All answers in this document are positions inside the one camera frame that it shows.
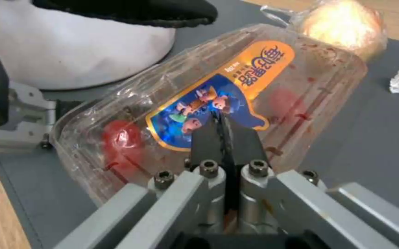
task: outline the hex socket screw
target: hex socket screw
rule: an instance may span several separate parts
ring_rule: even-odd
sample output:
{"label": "hex socket screw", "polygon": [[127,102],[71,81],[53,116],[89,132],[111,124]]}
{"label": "hex socket screw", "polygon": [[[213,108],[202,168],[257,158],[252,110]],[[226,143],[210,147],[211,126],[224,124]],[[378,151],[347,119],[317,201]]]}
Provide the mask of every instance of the hex socket screw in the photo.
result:
{"label": "hex socket screw", "polygon": [[252,160],[248,164],[248,171],[254,177],[266,177],[269,174],[269,165],[264,160]]}
{"label": "hex socket screw", "polygon": [[214,160],[204,160],[199,165],[199,173],[205,178],[215,178],[218,176],[218,163]]}
{"label": "hex socket screw", "polygon": [[170,170],[161,170],[157,172],[153,178],[155,180],[155,187],[159,190],[166,190],[174,181],[173,172]]}
{"label": "hex socket screw", "polygon": [[317,186],[319,183],[319,175],[314,170],[303,170],[301,174],[307,179],[307,181],[311,182],[314,186]]}

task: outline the black jaw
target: black jaw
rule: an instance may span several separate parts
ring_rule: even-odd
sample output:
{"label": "black jaw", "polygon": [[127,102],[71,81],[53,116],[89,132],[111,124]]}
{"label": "black jaw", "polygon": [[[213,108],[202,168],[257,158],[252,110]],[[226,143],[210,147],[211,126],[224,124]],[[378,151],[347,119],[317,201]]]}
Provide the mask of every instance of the black jaw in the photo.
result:
{"label": "black jaw", "polygon": [[243,127],[226,114],[215,114],[192,133],[190,170],[203,160],[216,161],[226,172],[225,212],[238,210],[241,169],[252,160],[268,163],[255,130]]}

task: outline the metal bracket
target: metal bracket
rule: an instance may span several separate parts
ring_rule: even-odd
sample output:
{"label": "metal bracket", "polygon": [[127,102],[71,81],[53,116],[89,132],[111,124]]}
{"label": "metal bracket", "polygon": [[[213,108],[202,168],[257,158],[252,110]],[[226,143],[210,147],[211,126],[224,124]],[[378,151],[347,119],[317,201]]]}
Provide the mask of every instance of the metal bracket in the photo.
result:
{"label": "metal bracket", "polygon": [[9,83],[8,122],[0,126],[0,152],[30,151],[47,140],[56,121],[56,101],[35,87]]}

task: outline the plastic bag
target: plastic bag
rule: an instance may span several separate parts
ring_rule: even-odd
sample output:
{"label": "plastic bag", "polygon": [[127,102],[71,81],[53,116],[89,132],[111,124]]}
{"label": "plastic bag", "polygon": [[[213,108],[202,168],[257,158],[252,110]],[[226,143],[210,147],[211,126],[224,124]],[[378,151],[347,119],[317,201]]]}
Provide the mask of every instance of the plastic bag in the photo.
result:
{"label": "plastic bag", "polygon": [[[261,7],[261,12],[291,30],[354,52],[364,61],[384,51],[387,33],[381,14],[355,0],[319,0],[309,9],[293,12]],[[274,12],[290,17],[284,21]]]}

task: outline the metal cylinder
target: metal cylinder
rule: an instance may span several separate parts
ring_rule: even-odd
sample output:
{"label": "metal cylinder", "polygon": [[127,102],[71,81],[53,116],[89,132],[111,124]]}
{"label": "metal cylinder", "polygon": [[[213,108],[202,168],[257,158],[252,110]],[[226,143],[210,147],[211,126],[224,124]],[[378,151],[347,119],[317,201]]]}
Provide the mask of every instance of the metal cylinder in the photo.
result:
{"label": "metal cylinder", "polygon": [[262,202],[263,192],[274,173],[267,163],[255,164],[255,161],[260,160],[254,160],[241,169],[238,232],[277,233],[278,223]]}
{"label": "metal cylinder", "polygon": [[201,224],[199,224],[200,228],[199,232],[222,233],[224,230],[224,199],[225,199],[225,190],[226,190],[226,172],[221,167],[217,167],[216,173],[211,173],[210,170],[206,170],[205,172],[207,176],[212,176],[214,174],[216,176],[207,178],[207,176],[203,175],[204,170],[201,170],[201,165],[193,170],[193,173],[203,175],[207,179],[210,191],[209,211],[207,212],[206,219],[203,222],[201,222]]}

